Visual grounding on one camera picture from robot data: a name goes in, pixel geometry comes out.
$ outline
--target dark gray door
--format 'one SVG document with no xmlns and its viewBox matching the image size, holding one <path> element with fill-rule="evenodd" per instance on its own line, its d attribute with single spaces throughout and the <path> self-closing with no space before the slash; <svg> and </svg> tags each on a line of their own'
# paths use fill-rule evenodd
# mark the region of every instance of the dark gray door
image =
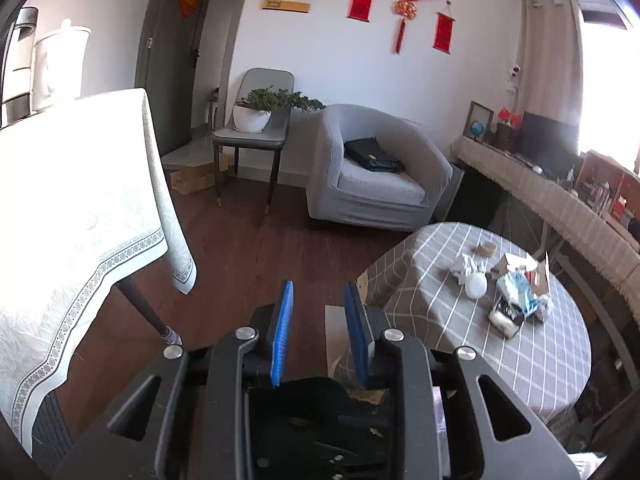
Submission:
<svg viewBox="0 0 640 480">
<path fill-rule="evenodd" d="M 193 79 L 208 3 L 149 0 L 136 84 L 149 96 L 160 155 L 191 140 Z"/>
</svg>

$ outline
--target black bag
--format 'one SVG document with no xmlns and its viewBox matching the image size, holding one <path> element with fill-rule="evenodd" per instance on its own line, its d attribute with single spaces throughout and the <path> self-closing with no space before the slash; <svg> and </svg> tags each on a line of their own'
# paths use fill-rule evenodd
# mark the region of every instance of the black bag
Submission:
<svg viewBox="0 0 640 480">
<path fill-rule="evenodd" d="M 344 153 L 351 160 L 369 171 L 386 171 L 387 173 L 401 173 L 404 171 L 402 160 L 383 152 L 378 141 L 373 137 L 345 142 Z"/>
</svg>

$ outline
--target bright window light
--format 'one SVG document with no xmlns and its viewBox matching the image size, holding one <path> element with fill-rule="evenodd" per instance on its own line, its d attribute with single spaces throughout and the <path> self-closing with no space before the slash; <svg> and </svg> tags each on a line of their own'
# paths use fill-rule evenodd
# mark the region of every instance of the bright window light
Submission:
<svg viewBox="0 0 640 480">
<path fill-rule="evenodd" d="M 640 41 L 622 28 L 585 23 L 584 96 L 578 148 L 633 170 L 640 146 Z"/>
</svg>

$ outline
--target round table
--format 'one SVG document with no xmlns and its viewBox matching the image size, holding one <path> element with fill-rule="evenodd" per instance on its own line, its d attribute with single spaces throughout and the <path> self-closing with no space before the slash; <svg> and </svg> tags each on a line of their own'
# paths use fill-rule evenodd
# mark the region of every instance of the round table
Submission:
<svg viewBox="0 0 640 480">
<path fill-rule="evenodd" d="M 498 249 L 481 258 L 473 249 L 482 242 Z M 505 338 L 489 323 L 497 299 L 495 282 L 486 294 L 470 300 L 450 268 L 461 253 L 493 267 L 504 253 L 526 252 L 492 232 L 459 223 L 433 224 L 416 231 L 388 251 L 358 280 L 365 283 L 365 304 L 383 308 L 392 326 L 431 349 L 452 352 L 475 348 L 545 422 L 571 407 L 591 372 L 589 335 L 575 301 L 555 276 L 550 294 L 555 309 L 547 322 L 530 316 L 518 334 Z M 339 374 L 350 374 L 348 359 Z"/>
</svg>

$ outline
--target armchair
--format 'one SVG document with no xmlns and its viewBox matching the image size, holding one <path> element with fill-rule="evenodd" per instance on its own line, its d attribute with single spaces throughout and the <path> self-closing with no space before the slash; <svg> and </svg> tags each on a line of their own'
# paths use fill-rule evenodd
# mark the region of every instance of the armchair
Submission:
<svg viewBox="0 0 640 480">
<path fill-rule="evenodd" d="M 411 124 L 372 108 L 332 105 L 321 112 L 306 186 L 312 218 L 401 231 L 427 224 L 452 169 L 440 150 Z M 375 137 L 405 171 L 377 173 L 344 156 L 348 140 Z"/>
</svg>

